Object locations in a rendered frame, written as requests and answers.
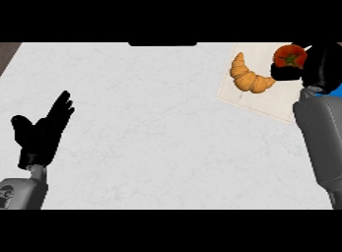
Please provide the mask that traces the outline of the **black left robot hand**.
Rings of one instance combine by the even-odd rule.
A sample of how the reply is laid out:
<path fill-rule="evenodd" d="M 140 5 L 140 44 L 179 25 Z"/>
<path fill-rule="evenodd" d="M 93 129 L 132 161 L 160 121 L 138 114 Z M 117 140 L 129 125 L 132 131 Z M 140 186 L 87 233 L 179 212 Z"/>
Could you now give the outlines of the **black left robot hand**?
<path fill-rule="evenodd" d="M 53 160 L 61 134 L 74 112 L 69 92 L 63 91 L 55 100 L 46 117 L 37 123 L 22 115 L 10 119 L 15 142 L 21 146 L 18 167 L 26 169 L 29 165 L 47 166 Z"/>

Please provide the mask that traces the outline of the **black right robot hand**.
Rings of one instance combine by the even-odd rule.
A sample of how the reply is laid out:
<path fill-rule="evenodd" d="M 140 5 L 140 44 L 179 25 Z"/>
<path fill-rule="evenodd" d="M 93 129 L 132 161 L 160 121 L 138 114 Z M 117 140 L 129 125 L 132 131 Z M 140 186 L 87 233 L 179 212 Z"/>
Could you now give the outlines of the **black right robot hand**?
<path fill-rule="evenodd" d="M 275 81 L 300 80 L 314 93 L 327 95 L 342 83 L 342 46 L 336 42 L 291 42 L 306 52 L 302 68 L 277 67 L 271 64 Z"/>

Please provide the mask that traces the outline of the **red tomato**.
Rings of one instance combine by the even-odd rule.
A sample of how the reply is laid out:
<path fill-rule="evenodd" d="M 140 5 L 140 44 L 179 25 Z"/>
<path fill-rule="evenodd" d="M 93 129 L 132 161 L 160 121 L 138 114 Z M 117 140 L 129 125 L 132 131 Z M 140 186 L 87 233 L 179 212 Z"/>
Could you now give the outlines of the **red tomato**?
<path fill-rule="evenodd" d="M 306 59 L 306 52 L 294 44 L 283 45 L 274 52 L 274 65 L 277 67 L 302 68 Z"/>

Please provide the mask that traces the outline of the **cream placemat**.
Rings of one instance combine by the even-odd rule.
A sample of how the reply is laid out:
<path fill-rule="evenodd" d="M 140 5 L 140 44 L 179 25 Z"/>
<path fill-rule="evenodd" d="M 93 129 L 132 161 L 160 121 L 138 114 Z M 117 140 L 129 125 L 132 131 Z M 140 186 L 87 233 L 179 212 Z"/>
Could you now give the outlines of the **cream placemat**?
<path fill-rule="evenodd" d="M 274 52 L 283 45 L 286 45 L 284 42 L 235 42 L 228 61 L 231 62 L 235 55 L 243 53 L 249 70 L 262 77 L 269 77 Z M 275 82 L 260 94 L 243 92 L 229 77 L 229 62 L 222 73 L 216 99 L 269 119 L 291 124 L 294 121 L 293 103 L 299 100 L 302 89 L 300 80 Z"/>

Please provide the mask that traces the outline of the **golden croissant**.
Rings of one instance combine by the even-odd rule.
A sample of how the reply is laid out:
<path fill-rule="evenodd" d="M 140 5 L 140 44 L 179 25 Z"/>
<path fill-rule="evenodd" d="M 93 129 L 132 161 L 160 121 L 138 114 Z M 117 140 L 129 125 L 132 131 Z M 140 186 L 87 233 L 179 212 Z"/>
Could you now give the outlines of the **golden croissant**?
<path fill-rule="evenodd" d="M 229 77 L 235 87 L 243 92 L 252 92 L 253 94 L 260 94 L 275 84 L 272 77 L 263 77 L 249 70 L 241 52 L 237 53 L 231 61 Z"/>

